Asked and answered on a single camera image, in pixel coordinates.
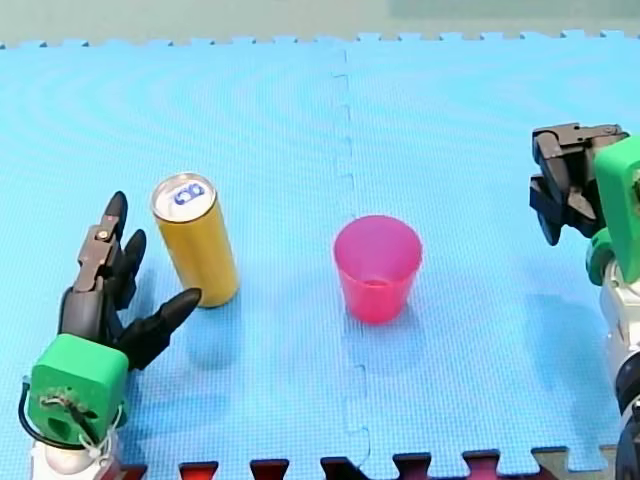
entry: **blue foam mat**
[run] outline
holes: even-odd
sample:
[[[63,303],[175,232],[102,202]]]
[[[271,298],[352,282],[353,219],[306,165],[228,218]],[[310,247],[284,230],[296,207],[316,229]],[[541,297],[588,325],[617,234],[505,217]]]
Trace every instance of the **blue foam mat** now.
[[[349,332],[367,373],[371,478],[395,478],[392,456],[407,452],[431,453],[436,477],[467,474],[461,454],[488,450],[500,473],[533,473],[540,447],[598,469],[599,447],[617,442],[587,242],[543,240],[530,135],[571,121],[638,131],[625,65],[640,41],[486,38],[348,47],[352,213],[403,218],[427,252],[405,317]]]
[[[430,474],[454,476],[464,452],[498,450],[519,474],[537,468],[532,448],[567,447],[570,467],[601,466],[618,424],[605,325],[586,242],[547,247],[527,207],[529,135],[575,120],[637,131],[625,66],[640,42],[566,37],[0,52],[2,403],[55,334],[114,190],[127,231],[150,239],[127,318],[180,289],[149,194],[196,170],[220,189],[242,290],[136,376],[125,461],[163,480],[215,460],[224,480],[286,458],[302,479],[346,456],[391,478],[394,454],[429,452]],[[414,225],[427,252],[410,308],[375,330],[344,315],[330,259],[369,212]],[[0,472],[26,478],[28,439],[0,415]]]

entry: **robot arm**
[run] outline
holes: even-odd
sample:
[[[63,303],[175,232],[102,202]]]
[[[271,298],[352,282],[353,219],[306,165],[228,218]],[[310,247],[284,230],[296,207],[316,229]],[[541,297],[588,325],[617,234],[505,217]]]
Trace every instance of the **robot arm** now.
[[[568,225],[590,239],[586,269],[600,289],[608,358],[622,417],[616,479],[640,479],[640,137],[618,125],[533,132],[541,174],[530,206],[547,242]]]
[[[117,192],[88,230],[80,271],[62,298],[58,335],[23,382],[18,417],[35,440],[34,479],[109,478],[115,429],[127,417],[128,372],[160,355],[200,301],[199,289],[185,290],[123,327],[117,312],[131,303],[146,249],[142,230],[121,248],[126,217],[127,199]]]

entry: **aluminum can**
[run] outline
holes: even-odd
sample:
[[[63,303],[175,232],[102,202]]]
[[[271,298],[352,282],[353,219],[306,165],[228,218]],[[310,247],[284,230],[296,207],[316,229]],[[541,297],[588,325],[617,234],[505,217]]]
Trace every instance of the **aluminum can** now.
[[[200,307],[231,300],[238,274],[213,184],[196,173],[173,175],[155,188],[151,205],[182,286],[202,290]]]

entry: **green 3d-printed part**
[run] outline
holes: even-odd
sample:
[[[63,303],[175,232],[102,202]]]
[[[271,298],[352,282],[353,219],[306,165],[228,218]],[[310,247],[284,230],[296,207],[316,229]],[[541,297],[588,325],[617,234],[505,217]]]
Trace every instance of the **green 3d-printed part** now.
[[[594,164],[613,253],[632,283],[640,277],[640,136],[602,149]]]
[[[45,437],[79,444],[83,431],[61,405],[70,402],[102,440],[123,403],[128,367],[118,350],[58,335],[31,371],[29,418]]]
[[[591,283],[602,286],[604,270],[613,257],[609,229],[603,228],[591,238],[587,251],[587,273]]]

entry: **plastic cup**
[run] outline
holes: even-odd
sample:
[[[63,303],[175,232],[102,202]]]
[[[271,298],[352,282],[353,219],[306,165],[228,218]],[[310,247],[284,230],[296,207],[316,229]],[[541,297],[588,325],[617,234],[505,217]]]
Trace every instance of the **plastic cup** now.
[[[354,317],[381,324],[398,316],[422,263],[422,243],[411,227],[384,215],[358,218],[338,234],[333,254]]]

